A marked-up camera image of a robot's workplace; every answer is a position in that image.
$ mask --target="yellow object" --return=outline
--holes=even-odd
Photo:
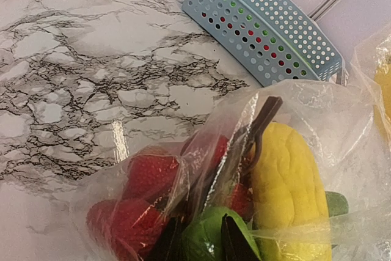
[[[251,175],[257,229],[286,229],[328,219],[318,168],[304,138],[291,127],[271,123]],[[330,244],[260,239],[263,261],[331,261]]]
[[[390,117],[391,117],[391,57],[387,62],[382,64],[376,71],[375,74],[375,82],[377,82],[382,91],[383,96],[383,102],[384,102],[384,109],[386,111],[386,119],[388,120],[388,123],[390,124]],[[382,121],[382,117],[380,115],[379,109],[377,106],[375,106],[375,123],[377,124],[380,133],[383,135],[385,139],[387,139],[387,132],[386,128],[384,127],[384,123]]]

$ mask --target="white marble surface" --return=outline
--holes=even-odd
[[[181,1],[0,0],[1,260],[92,260],[75,180],[258,87]]]

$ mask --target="strawberry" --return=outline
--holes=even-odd
[[[252,193],[243,184],[237,184],[233,189],[228,206],[245,221],[249,221],[254,212]]]
[[[95,204],[88,212],[87,225],[99,244],[110,247],[120,261],[128,261],[136,254],[148,256],[166,222],[146,201],[131,199]]]
[[[161,147],[147,147],[130,159],[128,182],[122,199],[154,201],[174,184],[179,164]]]
[[[208,148],[211,144],[210,138],[212,137],[213,135],[209,133],[203,133],[201,135],[196,133],[186,141],[186,143],[182,148],[182,153],[198,154],[199,150],[203,152],[208,151]],[[219,165],[222,157],[225,154],[225,151],[227,150],[227,146],[228,146],[228,139],[223,135],[219,136],[219,138],[217,139],[214,154],[209,164],[209,168],[214,169]]]

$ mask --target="plastic bag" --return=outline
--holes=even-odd
[[[355,76],[350,83],[371,92],[376,102],[375,122],[383,137],[390,141],[391,23],[356,47],[352,64]]]
[[[365,84],[363,75],[357,77]],[[307,212],[299,211],[303,203],[292,203],[290,198],[278,194],[279,206],[271,207],[275,214],[257,211],[255,201],[251,203],[254,200],[252,189],[242,189],[241,185],[258,183],[258,180],[254,180],[252,170],[242,167],[255,156],[253,149],[246,148],[249,142],[252,144],[249,126],[269,97],[282,98],[283,105],[274,121],[292,127],[304,138],[304,145],[309,146],[318,167],[321,185],[325,191],[338,192],[347,198],[349,214],[328,218],[327,213],[327,217],[317,218],[309,209],[311,216],[306,219]],[[375,104],[372,93],[362,86],[345,88],[301,80],[284,81],[255,92],[227,97],[187,141],[148,147],[119,165],[83,180],[71,205],[71,217],[92,253],[103,260],[147,257],[168,217],[181,210],[183,199],[189,195],[193,206],[187,214],[192,216],[192,222],[183,235],[191,241],[182,240],[188,261],[201,260],[199,254],[192,257],[194,252],[201,252],[205,260],[219,260],[222,254],[218,246],[221,244],[218,240],[221,225],[214,221],[215,212],[210,210],[213,207],[221,208],[217,220],[224,216],[221,213],[233,216],[246,240],[263,260],[267,260],[267,254],[262,251],[265,246],[261,246],[259,252],[257,245],[264,240],[271,240],[277,251],[287,249],[291,254],[290,258],[280,255],[274,260],[329,260],[322,250],[331,251],[331,244],[338,245],[332,251],[333,260],[390,260],[391,155],[389,146],[374,125]],[[291,148],[294,151],[298,148],[295,156],[307,152],[302,145]],[[146,156],[154,159],[145,160]],[[147,166],[137,171],[143,176],[134,169],[135,161],[140,158],[144,158],[142,164]],[[162,161],[168,166],[166,171],[160,168]],[[285,174],[285,180],[289,180],[290,172],[293,179],[300,174],[300,181],[290,183],[292,194],[302,191],[306,185],[314,187],[314,177],[306,177],[308,171],[299,172],[303,165],[300,161],[292,165],[293,169],[298,169],[296,172],[280,166],[279,172]],[[210,182],[211,171],[214,176]],[[268,177],[267,169],[263,175]],[[263,175],[259,182],[265,180]],[[202,193],[206,186],[208,194],[204,197]],[[291,224],[294,225],[276,225],[278,229],[273,229],[270,222],[269,227],[267,223],[265,227],[257,227],[256,222],[261,221],[255,219],[275,217],[278,213],[283,217],[285,211],[288,212],[286,204],[293,207]],[[295,215],[300,215],[300,219],[295,219]],[[197,222],[202,223],[201,227],[197,227]],[[203,233],[207,238],[217,238],[217,243],[193,241],[203,240]]]

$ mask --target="blue plastic basket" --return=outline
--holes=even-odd
[[[185,0],[183,10],[264,87],[288,78],[328,81],[345,66],[290,0]]]

